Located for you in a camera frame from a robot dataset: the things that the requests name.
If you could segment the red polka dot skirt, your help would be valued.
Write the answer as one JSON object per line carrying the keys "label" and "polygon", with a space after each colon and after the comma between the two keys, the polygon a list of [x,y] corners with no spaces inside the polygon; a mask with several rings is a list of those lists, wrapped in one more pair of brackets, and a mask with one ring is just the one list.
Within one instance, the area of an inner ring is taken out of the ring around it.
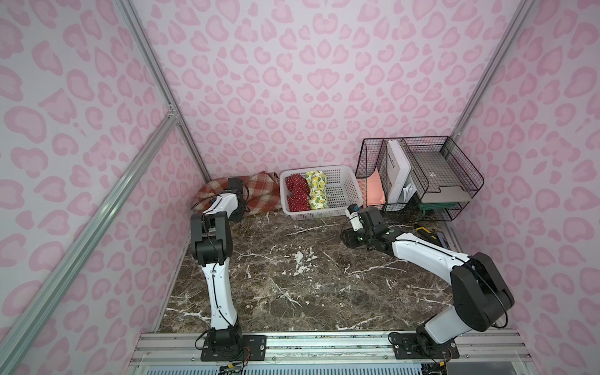
{"label": "red polka dot skirt", "polygon": [[285,178],[285,184],[288,190],[287,205],[290,212],[303,212],[311,210],[309,204],[310,188],[306,178],[298,173],[294,173]]}

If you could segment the lemon print skirt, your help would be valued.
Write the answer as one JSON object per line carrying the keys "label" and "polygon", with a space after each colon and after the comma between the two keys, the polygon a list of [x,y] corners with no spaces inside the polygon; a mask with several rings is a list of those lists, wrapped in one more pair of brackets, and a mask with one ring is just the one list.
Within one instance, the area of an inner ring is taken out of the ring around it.
{"label": "lemon print skirt", "polygon": [[311,170],[306,173],[309,185],[309,206],[312,210],[328,209],[327,184],[328,177],[322,170]]}

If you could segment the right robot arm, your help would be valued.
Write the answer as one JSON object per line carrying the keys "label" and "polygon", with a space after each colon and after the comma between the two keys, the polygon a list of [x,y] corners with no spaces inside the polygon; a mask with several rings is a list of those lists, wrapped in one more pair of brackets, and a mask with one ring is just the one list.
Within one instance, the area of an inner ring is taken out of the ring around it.
{"label": "right robot arm", "polygon": [[432,351],[469,331],[484,332],[507,318],[515,299],[492,258],[482,252],[468,256],[389,227],[379,209],[348,206],[352,225],[341,239],[348,248],[378,251],[413,263],[445,281],[452,305],[417,328],[416,346]]}

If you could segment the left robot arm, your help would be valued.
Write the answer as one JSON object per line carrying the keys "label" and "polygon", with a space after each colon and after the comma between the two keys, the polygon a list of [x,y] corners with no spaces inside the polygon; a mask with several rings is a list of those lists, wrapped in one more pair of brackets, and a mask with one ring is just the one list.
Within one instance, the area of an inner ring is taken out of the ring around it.
{"label": "left robot arm", "polygon": [[231,221],[242,220],[246,208],[244,183],[230,178],[227,188],[212,200],[211,206],[191,218],[191,251],[200,265],[209,292],[211,328],[223,331],[238,322],[231,295],[229,266],[233,254]]}

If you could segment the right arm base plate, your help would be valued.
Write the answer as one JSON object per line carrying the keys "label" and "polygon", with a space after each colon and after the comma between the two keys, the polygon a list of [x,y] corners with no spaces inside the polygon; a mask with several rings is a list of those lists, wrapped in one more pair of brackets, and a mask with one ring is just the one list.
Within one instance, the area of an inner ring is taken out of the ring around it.
{"label": "right arm base plate", "polygon": [[400,333],[393,331],[387,340],[392,346],[395,359],[459,359],[460,354],[456,342],[452,339],[438,344],[427,336],[426,332]]}

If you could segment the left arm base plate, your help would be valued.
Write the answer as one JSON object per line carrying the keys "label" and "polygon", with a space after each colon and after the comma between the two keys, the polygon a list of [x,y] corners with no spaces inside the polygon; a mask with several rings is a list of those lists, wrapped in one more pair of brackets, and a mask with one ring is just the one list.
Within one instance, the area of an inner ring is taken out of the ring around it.
{"label": "left arm base plate", "polygon": [[267,336],[242,334],[238,328],[224,330],[211,328],[195,341],[203,362],[258,362],[264,361],[267,349]]}

